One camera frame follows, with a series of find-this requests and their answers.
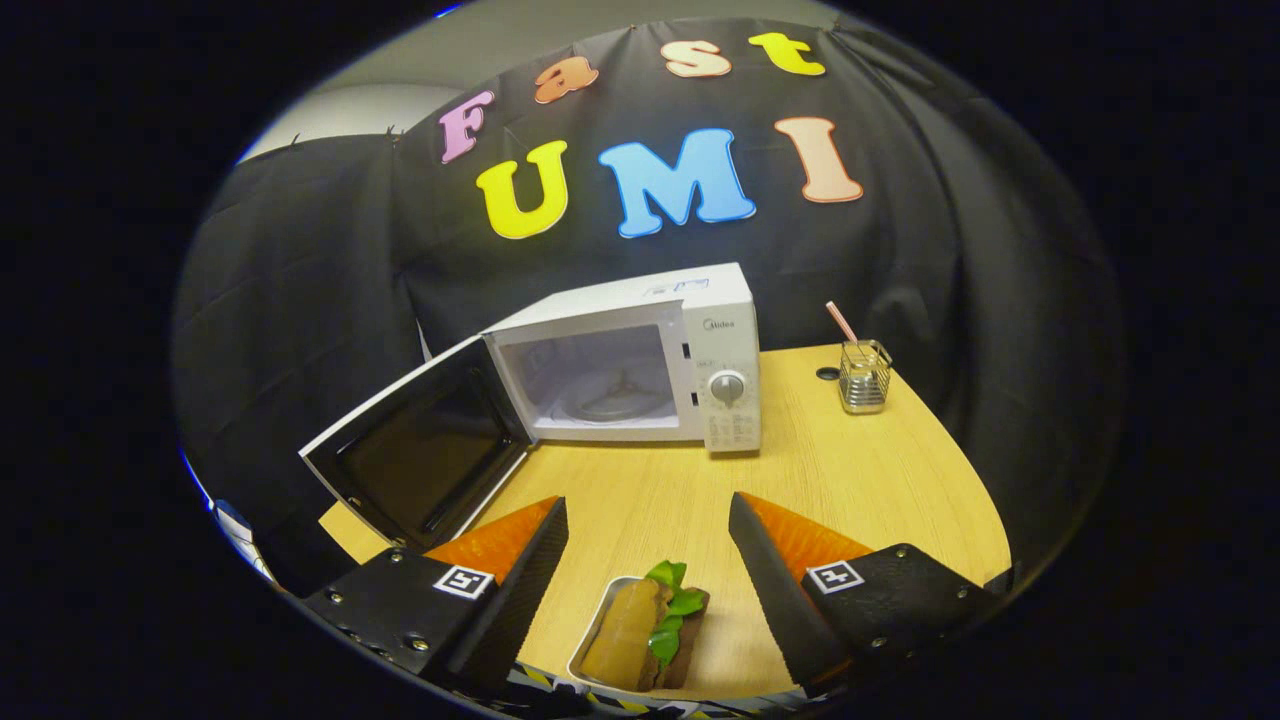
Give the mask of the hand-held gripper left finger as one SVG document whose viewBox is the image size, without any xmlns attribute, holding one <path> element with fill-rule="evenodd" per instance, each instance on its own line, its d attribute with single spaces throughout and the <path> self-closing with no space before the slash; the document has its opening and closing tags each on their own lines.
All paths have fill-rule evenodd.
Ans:
<svg viewBox="0 0 1280 720">
<path fill-rule="evenodd" d="M 436 547 L 392 547 L 303 600 L 401 673 L 470 697 L 504 692 L 570 538 L 552 496 Z"/>
</svg>

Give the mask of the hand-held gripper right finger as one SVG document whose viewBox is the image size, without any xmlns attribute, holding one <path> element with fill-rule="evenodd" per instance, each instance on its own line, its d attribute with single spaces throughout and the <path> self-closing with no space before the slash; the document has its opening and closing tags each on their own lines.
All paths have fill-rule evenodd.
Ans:
<svg viewBox="0 0 1280 720">
<path fill-rule="evenodd" d="M 728 529 L 783 664 L 808 694 L 886 678 L 1001 605 L 914 544 L 869 550 L 755 495 L 733 493 Z"/>
</svg>

